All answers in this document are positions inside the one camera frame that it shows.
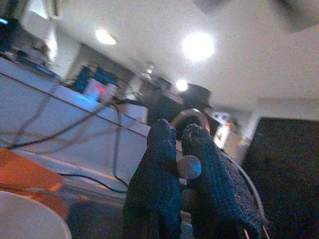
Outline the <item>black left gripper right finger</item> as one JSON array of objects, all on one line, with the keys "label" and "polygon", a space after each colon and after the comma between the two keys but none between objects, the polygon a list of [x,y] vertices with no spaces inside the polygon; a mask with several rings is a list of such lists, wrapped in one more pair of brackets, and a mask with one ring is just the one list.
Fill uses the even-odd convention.
[{"label": "black left gripper right finger", "polygon": [[196,239],[261,239],[267,221],[239,170],[201,126],[189,124],[182,135],[182,153],[195,156],[201,174],[188,180],[196,204],[190,209]]}]

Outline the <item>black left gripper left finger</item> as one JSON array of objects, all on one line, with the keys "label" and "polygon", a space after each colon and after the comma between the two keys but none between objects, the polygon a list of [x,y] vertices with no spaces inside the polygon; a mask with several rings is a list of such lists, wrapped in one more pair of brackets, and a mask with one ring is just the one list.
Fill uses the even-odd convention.
[{"label": "black left gripper left finger", "polygon": [[123,207],[125,239],[178,239],[181,235],[176,130],[165,119],[154,123],[147,149],[134,172]]}]

